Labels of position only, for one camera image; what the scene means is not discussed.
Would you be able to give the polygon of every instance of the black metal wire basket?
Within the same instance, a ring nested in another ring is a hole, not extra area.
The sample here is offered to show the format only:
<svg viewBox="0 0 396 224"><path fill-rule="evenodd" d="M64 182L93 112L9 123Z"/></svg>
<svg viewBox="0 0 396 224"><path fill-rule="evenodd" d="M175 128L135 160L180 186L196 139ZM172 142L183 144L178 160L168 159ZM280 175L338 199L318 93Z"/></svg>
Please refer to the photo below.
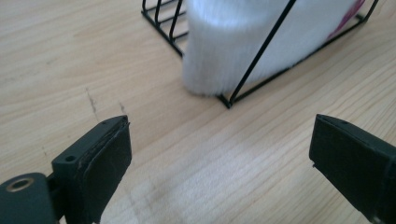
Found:
<svg viewBox="0 0 396 224"><path fill-rule="evenodd" d="M258 50L256 56L254 57L253 61L247 68L246 73L243 75L242 79L240 80L235 90L232 93L230 93L229 96L228 95L226 96L225 94L221 94L218 96L218 98L224 103L224 105L227 108L231 108L235 103L246 98L254 91L258 90L265 84L269 83L270 81L274 80L276 77L279 77L280 75L284 74L285 72L291 69L291 67L284 69L262 80L258 84L249 87L247 90L241 92L248 77L250 76L251 72L253 71L254 67L259 61L260 57L264 54L268 45L271 43L271 40L275 36L279 27L282 25L282 22L288 16L295 2L296 0L289 0L289 2L287 3L283 12L280 14L278 20L276 21L269 35L265 39L263 38L262 46ZM297 62L295 65L303 62L310 56L317 53L319 50L324 49L325 47L330 45L335 40L348 34L352 30L359 27L360 25L366 23L369 20L370 16L372 15L375 6L378 3L378 0L373 0L372 2L373 3L368 8L366 13L362 15L362 13L359 12L355 16L354 20L351 20L351 22L345 29L340 31L337 35L335 35L333 38L331 38L322 46L320 46L317 50L309 54L309 56ZM149 1L147 0L143 0L142 8L143 8L142 9L143 16L158 31L158 33L161 34L161 36L169 43L169 45L176 51L176 53L180 55L180 57L183 57L183 49L186 47L187 36L189 33L187 19L186 19L187 10L183 5L183 0L168 0L168 1L157 0L156 2L151 1L151 3L149 3Z"/></svg>

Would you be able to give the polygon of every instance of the black plastic part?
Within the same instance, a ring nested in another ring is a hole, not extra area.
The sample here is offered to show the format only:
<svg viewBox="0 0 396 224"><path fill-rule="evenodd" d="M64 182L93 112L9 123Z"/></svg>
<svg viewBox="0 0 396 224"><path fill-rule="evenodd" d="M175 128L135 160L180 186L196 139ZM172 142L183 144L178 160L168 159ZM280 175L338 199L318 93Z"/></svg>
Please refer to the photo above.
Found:
<svg viewBox="0 0 396 224"><path fill-rule="evenodd" d="M341 119L317 115L309 158L375 223L396 223L396 147Z"/></svg>
<svg viewBox="0 0 396 224"><path fill-rule="evenodd" d="M54 179L67 195L67 223L100 222L131 159L126 116L101 122L55 158Z"/></svg>
<svg viewBox="0 0 396 224"><path fill-rule="evenodd" d="M67 195L64 189L62 189L55 181L53 174L47 177L47 184L49 186L49 195L52 199L52 209L55 213L56 219L61 219L64 216L64 209L67 206Z"/></svg>
<svg viewBox="0 0 396 224"><path fill-rule="evenodd" d="M54 224L47 179L38 173L19 175L0 186L0 223Z"/></svg>

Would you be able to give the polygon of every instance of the wood grain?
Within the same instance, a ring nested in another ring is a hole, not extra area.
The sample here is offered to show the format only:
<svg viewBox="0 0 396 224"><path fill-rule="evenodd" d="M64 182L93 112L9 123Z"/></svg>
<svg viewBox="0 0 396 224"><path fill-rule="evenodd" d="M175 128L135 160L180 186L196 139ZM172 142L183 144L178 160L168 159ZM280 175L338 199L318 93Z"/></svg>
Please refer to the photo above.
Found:
<svg viewBox="0 0 396 224"><path fill-rule="evenodd" d="M317 113L396 145L396 2L231 110L185 91L140 1L0 1L0 181L126 114L102 223L367 223L308 158Z"/></svg>

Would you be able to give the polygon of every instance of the white towel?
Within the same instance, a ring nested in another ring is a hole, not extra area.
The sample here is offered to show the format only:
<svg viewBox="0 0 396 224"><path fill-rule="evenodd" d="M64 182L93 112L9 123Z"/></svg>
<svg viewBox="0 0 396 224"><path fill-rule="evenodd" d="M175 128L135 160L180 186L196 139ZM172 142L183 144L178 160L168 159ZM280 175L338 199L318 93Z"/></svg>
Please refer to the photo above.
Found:
<svg viewBox="0 0 396 224"><path fill-rule="evenodd" d="M289 0L187 0L183 82L196 94L233 91ZM326 42L357 0L298 0L247 82L291 67Z"/></svg>

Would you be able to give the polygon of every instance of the black metal wire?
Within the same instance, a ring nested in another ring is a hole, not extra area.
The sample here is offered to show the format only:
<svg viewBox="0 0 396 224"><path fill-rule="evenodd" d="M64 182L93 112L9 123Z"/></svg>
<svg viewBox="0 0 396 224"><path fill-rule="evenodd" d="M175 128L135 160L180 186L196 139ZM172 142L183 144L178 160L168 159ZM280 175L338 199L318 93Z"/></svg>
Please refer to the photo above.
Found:
<svg viewBox="0 0 396 224"><path fill-rule="evenodd" d="M176 1L177 1L177 7L176 7L175 15L172 16L172 17L163 19L162 21L159 21L159 14L160 14L161 7L168 6L171 3L174 3ZM324 43L317 50L315 50L314 52L309 54L307 57L305 57L304 59L302 59L299 62L297 62L295 65L297 65L299 63L302 63L303 61L305 61L306 59L308 59L309 57L311 57L312 55L314 55L315 53L317 53L321 49L324 49L325 47L329 46L332 42L334 42L337 39L339 39L339 38L343 37L344 35L348 34L352 30L354 30L357 27L359 27L360 25L366 23L369 20L369 18L371 17L371 15L373 14L373 11L374 11L378 1L379 0L374 0L373 4L371 5L371 7L370 7L370 9L368 11L368 13L365 16L362 16L361 14L357 14L355 16L355 19L358 20L357 23L355 23L354 25L352 25L351 27L349 27L345 31L341 32L340 34L336 35L335 37L333 37L332 39L330 39L329 41ZM224 96L224 94L221 94L221 95L217 96L218 99L220 101L222 101L227 108L231 108L233 106L233 104L241 101L242 99L246 98L251 93L253 93L254 91L258 90L262 86L266 85L267 83L271 82L272 80L276 79L280 75L282 75L282 74L284 74L284 73L286 73L287 71L290 70L290 68L284 69L284 70L282 70L282 71L280 71L280 72L268 77L264 81L262 81L259 84L253 86L252 88L250 88L249 90L244 91L243 93L239 94L239 92L241 91L242 87L245 85L246 81L248 80L248 77L250 76L251 72L253 71L255 65L259 61L260 57L264 54L264 52L267 49L268 45L271 43L271 40L274 38L277 30L282 25L283 21L286 19L287 15L291 11L291 9L292 9L292 7L293 7L295 2L296 2L296 0L289 0L289 2L286 5L285 9L283 10L282 14L280 15L280 17L276 21L276 23L275 23L273 29L271 30L270 34L266 37L266 39L265 39L264 43L262 44L261 48L259 49L258 53L256 54L256 56L254 57L253 61L251 62L251 64L247 68L246 73L243 75L241 81L238 83L237 87L233 91L231 97L228 99L227 97ZM181 48L178 46L178 44L176 42L177 42L178 39L188 35L188 33L189 33L189 32L185 32L185 33L182 33L180 35L174 36L175 27L177 25L177 18L186 14L186 11L180 12L182 3L183 3L183 0L169 0L169 1L166 1L164 3L162 2L162 0L158 0L157 5L155 7L150 7L150 8L146 7L146 0L143 0L143 3L142 3L142 8L143 8L142 14L143 14L143 16L161 34L161 36L165 40L167 40L167 42L171 45L171 47L177 52L177 54L180 57L183 57L183 51L181 50ZM154 9L155 9L154 19L152 19L152 17L149 15L149 13L152 10L154 10ZM168 22L168 21L172 21L172 25L171 25L171 29L169 31L169 34L167 34L161 27L161 24L163 22Z"/></svg>

